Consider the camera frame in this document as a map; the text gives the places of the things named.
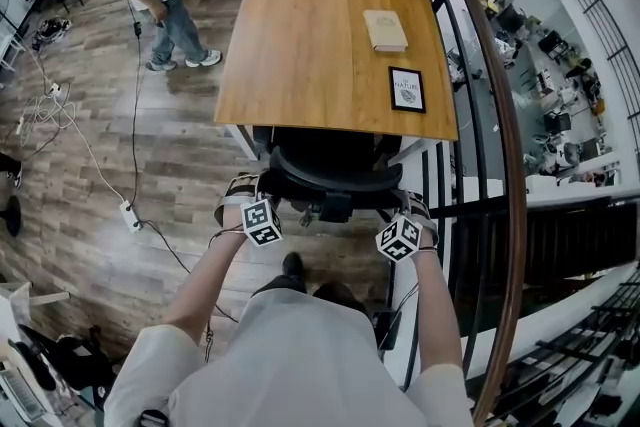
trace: picture frame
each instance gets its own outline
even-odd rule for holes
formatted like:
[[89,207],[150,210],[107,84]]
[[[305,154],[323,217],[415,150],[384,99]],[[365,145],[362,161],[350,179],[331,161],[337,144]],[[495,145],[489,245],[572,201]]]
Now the picture frame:
[[392,109],[422,114],[427,112],[420,71],[389,66],[389,85]]

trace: wrist marker cube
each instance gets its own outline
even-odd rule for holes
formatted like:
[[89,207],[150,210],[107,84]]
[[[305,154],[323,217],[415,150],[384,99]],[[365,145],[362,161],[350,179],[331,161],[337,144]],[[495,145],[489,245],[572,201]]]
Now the wrist marker cube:
[[268,199],[244,203],[240,205],[240,209],[242,210],[242,228],[255,246],[262,247],[282,240],[280,219]]
[[422,226],[397,215],[393,222],[376,235],[378,251],[394,262],[399,262],[420,248]]

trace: table top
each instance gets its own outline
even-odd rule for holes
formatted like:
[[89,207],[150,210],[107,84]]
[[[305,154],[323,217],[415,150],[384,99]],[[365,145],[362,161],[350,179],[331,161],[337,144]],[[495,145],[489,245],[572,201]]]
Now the table top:
[[[376,52],[363,12],[398,13],[408,48]],[[392,110],[389,67],[419,70],[426,114]],[[428,0],[242,0],[216,123],[457,139],[444,49]]]

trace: jeans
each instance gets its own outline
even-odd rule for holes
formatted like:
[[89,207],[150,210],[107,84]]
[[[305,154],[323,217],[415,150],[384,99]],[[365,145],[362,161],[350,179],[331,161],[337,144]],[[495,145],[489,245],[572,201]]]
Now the jeans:
[[162,21],[161,26],[156,25],[156,40],[153,43],[151,62],[157,65],[167,63],[176,45],[190,61],[196,63],[203,61],[207,57],[207,51],[200,44],[198,30],[184,2],[167,0],[164,5],[167,6],[169,15]]
[[[272,281],[267,283],[259,290],[256,290],[253,295],[259,294],[260,292],[264,292],[266,290],[273,290],[274,288],[288,288],[289,290],[295,290],[296,292],[300,292],[301,294],[307,293],[307,286],[303,281],[299,281],[296,278],[292,278],[291,276],[282,274],[280,276],[276,276]],[[369,316],[367,314],[367,308],[365,307],[365,305],[354,297],[349,287],[344,283],[325,283],[315,291],[313,297],[317,297],[318,299],[323,299],[331,303],[339,304],[340,306],[345,306],[346,308],[354,309],[356,311],[364,313],[367,317]]]
[[20,172],[20,162],[12,159],[9,155],[0,153],[0,172],[1,171],[11,173],[14,177],[18,176],[18,173]]

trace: floor below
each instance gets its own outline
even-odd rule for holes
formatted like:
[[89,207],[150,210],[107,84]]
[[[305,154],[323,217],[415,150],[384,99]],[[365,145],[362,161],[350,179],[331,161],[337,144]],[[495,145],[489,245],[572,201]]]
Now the floor below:
[[[226,52],[241,0],[185,0],[203,43]],[[125,0],[75,0],[66,15],[51,6],[39,18],[68,17],[73,26],[46,47],[48,76],[70,84],[69,101],[107,180],[125,197],[133,195],[135,173],[131,127],[138,45]],[[31,28],[37,26],[32,19]],[[149,55],[154,27],[143,21],[141,52]],[[174,58],[181,62],[178,51]],[[31,98],[42,94],[42,77],[28,54],[17,73],[3,75],[0,130],[9,134]],[[164,74],[144,71],[141,79],[135,149],[139,169],[136,210],[153,221],[184,264],[191,268],[213,231],[213,208],[228,181],[240,171],[256,171],[222,127],[212,123],[224,64],[181,66]],[[184,270],[153,230],[131,234],[120,215],[120,200],[101,181],[82,139],[69,127],[37,154],[55,133],[51,122],[36,126],[24,147],[11,133],[2,151],[24,162],[23,226],[17,239],[0,229],[0,271],[9,280],[28,280],[39,292],[67,290],[71,299],[32,308],[35,327],[50,336],[86,333],[102,327],[107,352],[130,347],[139,330],[158,322]],[[12,193],[1,185],[2,197]],[[219,300],[235,318],[257,288],[280,271],[283,256],[299,251],[310,269],[311,289],[341,280],[358,298],[385,297],[388,266],[375,250],[378,220],[359,217],[345,225],[298,224],[299,214],[280,210],[285,240],[264,249],[245,244],[231,266]],[[214,354],[235,324],[218,312],[212,320]]]

